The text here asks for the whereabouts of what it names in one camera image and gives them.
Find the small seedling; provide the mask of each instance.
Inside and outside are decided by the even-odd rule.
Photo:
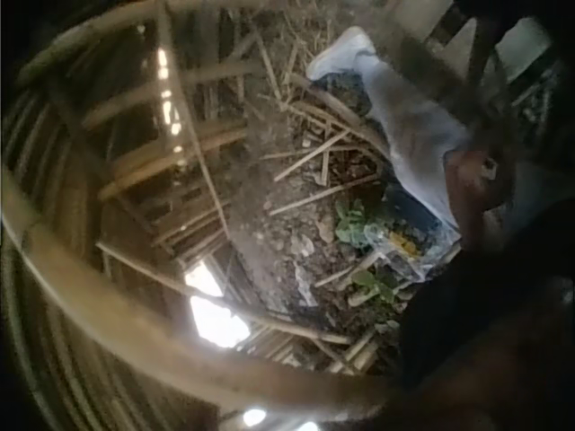
[[[379,295],[384,301],[387,303],[395,302],[394,290],[381,280],[378,280],[376,276],[374,276],[366,269],[362,269],[356,272],[353,276],[351,276],[351,281],[353,281],[358,286],[365,287],[368,290],[376,287],[377,290],[379,290]]]

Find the stone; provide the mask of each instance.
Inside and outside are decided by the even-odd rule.
[[[335,241],[335,223],[333,215],[327,214],[321,220],[315,220],[315,226],[320,234],[320,238],[328,244]]]
[[[359,307],[360,305],[366,303],[372,298],[379,295],[379,288],[377,286],[372,287],[369,290],[360,290],[348,298],[348,305],[352,308]]]
[[[298,237],[296,234],[292,234],[290,251],[294,256],[303,256],[304,258],[308,258],[314,254],[315,247],[312,240],[310,240],[306,235],[302,234],[301,237]]]
[[[285,246],[285,243],[283,240],[277,240],[273,243],[273,248],[276,249],[276,251],[284,250],[284,246]]]
[[[295,276],[299,294],[303,296],[305,304],[308,307],[317,307],[318,303],[315,300],[314,294],[312,294],[311,290],[312,280],[309,273],[296,263],[294,263],[294,266],[296,267]]]

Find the hand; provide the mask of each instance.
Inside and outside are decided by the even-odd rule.
[[[488,150],[467,150],[454,154],[450,164],[456,170],[458,194],[473,210],[485,212],[510,199],[514,166],[508,158],[493,157]]]

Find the gap of light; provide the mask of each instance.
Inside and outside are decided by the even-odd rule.
[[[165,51],[161,48],[158,49],[158,64],[162,67],[168,66],[168,57],[165,55]]]
[[[305,422],[297,431],[319,431],[319,429],[315,422]]]
[[[243,413],[243,422],[247,427],[255,427],[263,422],[268,414],[262,409],[250,409]]]
[[[172,132],[172,135],[174,136],[178,136],[181,132],[181,123],[174,123],[172,124],[172,128],[170,130]],[[181,146],[176,146],[176,148],[173,149],[173,151],[175,153],[179,153],[181,151]]]
[[[170,124],[172,119],[170,118],[170,114],[172,112],[172,103],[170,101],[165,101],[162,104],[162,111],[164,112],[164,123]]]
[[[186,284],[197,287],[205,294],[223,296],[214,276],[203,262],[186,274]],[[242,319],[225,307],[192,296],[190,306],[193,311],[199,335],[220,347],[234,347],[250,336],[250,328]]]
[[[170,72],[168,71],[168,68],[167,67],[160,67],[160,70],[158,70],[158,78],[168,79],[168,76],[170,76]]]

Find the green plant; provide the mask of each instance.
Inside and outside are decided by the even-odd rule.
[[[361,200],[356,199],[351,207],[345,207],[340,201],[335,204],[340,222],[335,234],[341,242],[351,244],[356,249],[363,249],[369,245],[364,229],[367,224],[366,210]]]
[[[383,281],[378,280],[371,272],[366,269],[361,269],[351,276],[351,281],[356,285],[362,286],[371,290],[377,288],[381,298],[387,303],[394,303],[395,293],[394,290],[386,285]]]

